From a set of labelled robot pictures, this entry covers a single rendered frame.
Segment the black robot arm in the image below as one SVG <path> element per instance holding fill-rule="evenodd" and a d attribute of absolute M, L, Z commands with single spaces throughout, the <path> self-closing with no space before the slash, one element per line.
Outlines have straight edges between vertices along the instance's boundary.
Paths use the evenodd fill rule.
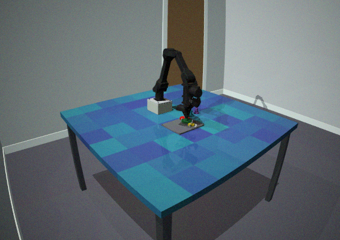
<path fill-rule="evenodd" d="M 199 107 L 201 100 L 200 97 L 202 95 L 202 90 L 199 86 L 197 86 L 197 81 L 195 75 L 190 71 L 182 57 L 182 53 L 174 48 L 165 48 L 163 51 L 163 65 L 161 68 L 161 73 L 159 79 L 156 81 L 155 86 L 152 88 L 153 92 L 155 92 L 156 101 L 163 101 L 164 99 L 164 91 L 168 88 L 167 76 L 171 61 L 176 59 L 176 62 L 181 70 L 181 78 L 183 83 L 183 94 L 192 95 L 189 99 L 188 105 L 193 105 L 196 108 Z M 194 97 L 196 98 L 194 98 Z"/>

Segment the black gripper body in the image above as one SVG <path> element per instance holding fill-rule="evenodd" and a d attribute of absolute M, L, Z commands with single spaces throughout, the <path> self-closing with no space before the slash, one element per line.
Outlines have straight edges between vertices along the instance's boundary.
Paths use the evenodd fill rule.
<path fill-rule="evenodd" d="M 180 104 L 180 105 L 176 106 L 176 110 L 186 112 L 189 109 L 189 106 L 190 107 L 192 106 L 192 105 L 188 105 L 189 99 L 192 97 L 192 95 L 183 94 L 182 97 L 183 97 L 183 101 L 182 101 L 183 105 Z"/>

